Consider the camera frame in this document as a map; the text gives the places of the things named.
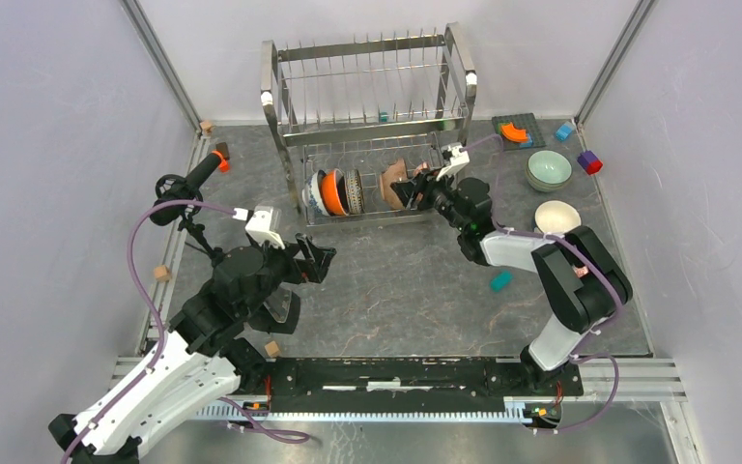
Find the orange bowl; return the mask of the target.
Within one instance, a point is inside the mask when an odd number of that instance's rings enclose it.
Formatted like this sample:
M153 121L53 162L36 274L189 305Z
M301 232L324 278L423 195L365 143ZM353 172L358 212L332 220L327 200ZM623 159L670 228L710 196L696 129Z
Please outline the orange bowl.
M344 189L344 176L339 169L330 170L320 183L326 210L333 217L345 217L349 214L347 202L341 194Z

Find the black white patterned bowl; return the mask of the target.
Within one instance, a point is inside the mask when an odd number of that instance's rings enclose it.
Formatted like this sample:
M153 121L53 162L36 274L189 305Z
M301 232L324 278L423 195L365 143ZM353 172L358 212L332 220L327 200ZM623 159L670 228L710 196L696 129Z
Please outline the black white patterned bowl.
M357 169L347 171L344 180L349 213L351 215L363 214L364 196L359 171Z

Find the blue white porcelain bowl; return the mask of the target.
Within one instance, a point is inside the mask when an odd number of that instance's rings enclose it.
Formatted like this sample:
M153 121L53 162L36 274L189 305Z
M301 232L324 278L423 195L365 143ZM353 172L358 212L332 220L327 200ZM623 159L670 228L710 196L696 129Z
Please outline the blue white porcelain bowl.
M329 217L325 200L322 196L321 184L326 177L326 172L322 169L311 174L305 181L304 188L301 191L305 205L320 217Z

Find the pale green ceramic bowl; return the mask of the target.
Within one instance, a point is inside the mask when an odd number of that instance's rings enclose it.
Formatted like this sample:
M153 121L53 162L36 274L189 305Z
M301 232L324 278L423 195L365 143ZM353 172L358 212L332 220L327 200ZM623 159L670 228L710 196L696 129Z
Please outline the pale green ceramic bowl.
M572 180L572 177L568 177L562 182L547 183L534 176L529 170L525 171L525 176L530 187L539 192L553 192L563 189L568 186Z

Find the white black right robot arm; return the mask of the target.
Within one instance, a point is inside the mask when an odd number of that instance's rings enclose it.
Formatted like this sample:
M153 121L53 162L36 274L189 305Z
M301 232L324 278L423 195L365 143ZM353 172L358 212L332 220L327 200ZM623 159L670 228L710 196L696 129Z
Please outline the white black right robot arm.
M552 388L557 371L573 361L585 337L611 321L633 296L629 278L587 226L548 234L502 226L493 217L488 183L455 182L437 170L390 187L404 206L442 216L457 230L458 245L471 262L538 275L552 315L520 354L519 379L527 392Z

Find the steel two-tier dish rack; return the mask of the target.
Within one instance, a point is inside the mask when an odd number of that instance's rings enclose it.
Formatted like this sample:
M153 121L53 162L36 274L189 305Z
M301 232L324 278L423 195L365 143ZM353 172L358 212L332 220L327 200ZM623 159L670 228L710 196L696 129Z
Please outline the steel two-tier dish rack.
M290 198L312 229L390 225L421 218L394 211L380 175L395 161L442 165L440 148L465 142L478 75L464 27L356 37L343 43L265 41L260 100ZM388 121L380 122L380 112ZM320 217L301 191L317 170L361 176L364 213Z

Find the brown patterned bowl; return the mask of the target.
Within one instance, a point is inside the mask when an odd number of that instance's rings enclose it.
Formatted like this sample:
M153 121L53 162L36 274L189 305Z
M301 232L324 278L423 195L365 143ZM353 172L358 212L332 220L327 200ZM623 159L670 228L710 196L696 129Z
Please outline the brown patterned bowl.
M406 209L405 204L397 196L392 185L408 182L410 179L411 176L408 173L404 159L398 159L380 175L381 196L391 210L404 211Z

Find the red white patterned bowl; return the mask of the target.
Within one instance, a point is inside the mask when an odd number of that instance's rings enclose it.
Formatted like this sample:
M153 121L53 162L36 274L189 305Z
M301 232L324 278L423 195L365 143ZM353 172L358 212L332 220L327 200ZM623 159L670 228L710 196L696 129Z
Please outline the red white patterned bowl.
M422 171L427 171L428 169L429 169L429 164L427 162L424 162L414 169L413 174L417 175L421 173Z

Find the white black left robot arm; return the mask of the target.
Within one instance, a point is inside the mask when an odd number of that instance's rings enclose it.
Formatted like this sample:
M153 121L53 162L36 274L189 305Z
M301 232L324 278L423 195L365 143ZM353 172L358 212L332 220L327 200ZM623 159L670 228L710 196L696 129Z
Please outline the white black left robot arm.
M266 360L242 338L244 328L292 333L300 297L284 284L322 282L335 255L304 234L282 247L250 241L223 253L169 320L163 342L93 406L49 424L64 462L137 463L213 401L258 391Z

